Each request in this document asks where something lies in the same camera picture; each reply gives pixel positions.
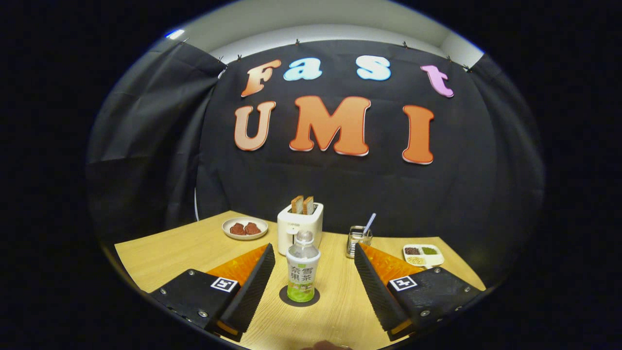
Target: blue letter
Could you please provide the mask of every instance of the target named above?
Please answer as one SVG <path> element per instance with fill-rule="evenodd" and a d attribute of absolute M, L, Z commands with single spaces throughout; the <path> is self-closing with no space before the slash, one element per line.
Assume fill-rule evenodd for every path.
<path fill-rule="evenodd" d="M 301 78 L 304 80 L 313 80 L 322 75 L 320 60 L 311 57 L 293 61 L 292 64 L 289 65 L 289 68 L 290 69 L 283 74 L 283 79 L 290 82 Z"/>
<path fill-rule="evenodd" d="M 391 76 L 388 59 L 380 56 L 359 56 L 356 65 L 361 67 L 356 74 L 363 79 L 387 80 Z"/>

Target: orange letter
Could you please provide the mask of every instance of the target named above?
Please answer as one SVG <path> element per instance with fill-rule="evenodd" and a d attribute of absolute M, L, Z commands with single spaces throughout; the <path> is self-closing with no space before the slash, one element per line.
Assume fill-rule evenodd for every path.
<path fill-rule="evenodd" d="M 434 114 L 419 106 L 404 106 L 408 116 L 408 148 L 402 152 L 402 159 L 410 163 L 430 164 L 434 156 L 430 152 L 430 120 Z"/>
<path fill-rule="evenodd" d="M 350 156 L 366 156 L 369 147 L 365 144 L 365 112 L 371 101 L 363 97 L 346 97 L 333 115 L 328 114 L 324 102 L 318 96 L 303 96 L 296 99 L 300 109 L 296 138 L 289 143 L 294 151 L 310 151 L 313 141 L 309 138 L 311 128 L 318 146 L 326 151 L 337 131 L 341 129 L 335 152 Z"/>
<path fill-rule="evenodd" d="M 264 82 L 270 80 L 270 77 L 272 76 L 272 69 L 279 68 L 280 66 L 281 60 L 273 60 L 272 62 L 262 64 L 249 70 L 247 72 L 248 84 L 246 84 L 246 88 L 244 89 L 244 91 L 242 91 L 242 97 L 250 96 L 256 92 L 260 92 L 261 89 L 264 88 L 261 80 L 263 79 Z"/>
<path fill-rule="evenodd" d="M 251 106 L 244 106 L 235 111 L 234 139 L 235 144 L 239 149 L 244 151 L 254 151 L 264 145 L 266 138 L 268 137 L 270 112 L 275 106 L 276 102 L 274 101 L 260 103 L 259 106 L 257 106 L 257 111 L 259 111 L 259 129 L 257 130 L 257 135 L 253 138 L 249 138 L 246 134 L 248 116 L 251 114 L 253 108 Z"/>

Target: letter m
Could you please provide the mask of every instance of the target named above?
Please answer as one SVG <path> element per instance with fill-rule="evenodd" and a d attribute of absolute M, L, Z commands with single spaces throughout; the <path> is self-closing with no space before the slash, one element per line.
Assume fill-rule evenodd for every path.
<path fill-rule="evenodd" d="M 346 97 L 331 115 L 318 96 L 302 96 L 295 104 L 300 110 L 296 138 L 289 143 L 294 151 L 310 151 L 314 143 L 311 130 L 322 151 L 326 151 L 340 131 L 334 145 L 335 152 L 349 156 L 366 156 L 369 147 L 365 144 L 365 112 L 371 101 L 363 97 Z"/>

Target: glass cup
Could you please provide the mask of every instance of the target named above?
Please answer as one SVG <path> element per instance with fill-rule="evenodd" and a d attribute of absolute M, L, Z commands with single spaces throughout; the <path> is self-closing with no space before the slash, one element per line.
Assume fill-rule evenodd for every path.
<path fill-rule="evenodd" d="M 348 234 L 348 244 L 346 245 L 346 256 L 348 258 L 354 258 L 354 249 L 358 242 L 366 245 L 371 245 L 371 229 L 367 230 L 367 236 L 363 236 L 364 229 L 365 226 L 350 227 L 350 233 Z"/>

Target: bottle label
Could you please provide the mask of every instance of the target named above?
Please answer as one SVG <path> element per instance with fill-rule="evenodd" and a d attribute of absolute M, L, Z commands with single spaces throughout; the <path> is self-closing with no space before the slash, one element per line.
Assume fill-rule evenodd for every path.
<path fill-rule="evenodd" d="M 304 303 L 313 299 L 315 295 L 315 271 L 320 256 L 312 259 L 294 258 L 287 254 L 289 266 L 289 283 L 287 284 L 287 297 L 298 303 Z"/>

